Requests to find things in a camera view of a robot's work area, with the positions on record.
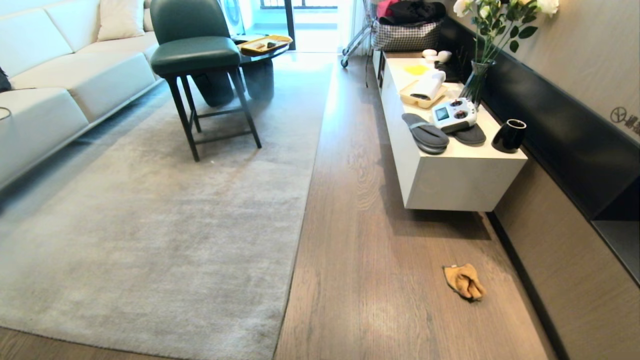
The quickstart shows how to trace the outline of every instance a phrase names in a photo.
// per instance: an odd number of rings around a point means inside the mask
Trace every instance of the green chair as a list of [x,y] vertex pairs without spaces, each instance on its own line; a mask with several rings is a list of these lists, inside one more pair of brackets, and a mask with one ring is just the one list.
[[[151,3],[151,19],[160,44],[151,57],[151,67],[169,84],[193,159],[200,161],[197,144],[241,135],[253,134],[257,147],[261,148],[260,138],[244,97],[239,68],[240,52],[229,36],[227,22],[218,0],[154,0]],[[225,71],[229,74],[242,107],[198,115],[187,76],[215,71]],[[182,103],[178,78],[182,81],[191,108],[189,117]],[[199,121],[201,118],[237,111],[244,112],[251,131],[199,141],[193,139],[193,125],[199,133],[202,132]]]

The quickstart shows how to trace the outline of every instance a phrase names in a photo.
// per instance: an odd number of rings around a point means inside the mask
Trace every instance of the black mug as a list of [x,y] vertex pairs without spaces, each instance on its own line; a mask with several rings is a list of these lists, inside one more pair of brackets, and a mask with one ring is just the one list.
[[520,120],[510,119],[505,122],[493,138],[491,145],[498,151],[513,154],[524,141],[527,124]]

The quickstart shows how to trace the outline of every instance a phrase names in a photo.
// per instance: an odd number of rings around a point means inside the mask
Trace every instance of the floor board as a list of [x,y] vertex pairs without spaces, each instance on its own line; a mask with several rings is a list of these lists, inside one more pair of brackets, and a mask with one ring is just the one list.
[[[553,359],[511,263],[475,213],[403,208],[369,67],[337,69],[277,360]],[[473,263],[469,304],[442,265]],[[0,329],[0,359],[152,360]]]

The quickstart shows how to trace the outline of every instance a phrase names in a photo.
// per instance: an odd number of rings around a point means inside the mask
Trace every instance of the black table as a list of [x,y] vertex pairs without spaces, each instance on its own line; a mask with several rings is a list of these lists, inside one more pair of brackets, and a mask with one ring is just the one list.
[[[271,59],[284,54],[287,50],[289,50],[288,45],[255,56],[252,56],[252,53],[241,52],[240,68],[244,75],[247,92],[252,99],[273,98],[274,79]],[[208,72],[192,78],[209,106],[221,106],[233,101],[235,95],[226,72]]]

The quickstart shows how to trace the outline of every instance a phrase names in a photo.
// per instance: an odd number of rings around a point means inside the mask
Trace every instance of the white flower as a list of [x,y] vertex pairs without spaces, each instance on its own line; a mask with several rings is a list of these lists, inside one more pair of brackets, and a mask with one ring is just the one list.
[[456,12],[458,17],[463,17],[469,12],[473,2],[474,0],[457,0],[453,5],[453,11]]
[[560,6],[560,0],[538,0],[540,12],[549,16],[558,12],[558,6]]
[[482,9],[480,9],[480,17],[486,19],[487,16],[491,13],[491,8],[489,6],[484,5]]

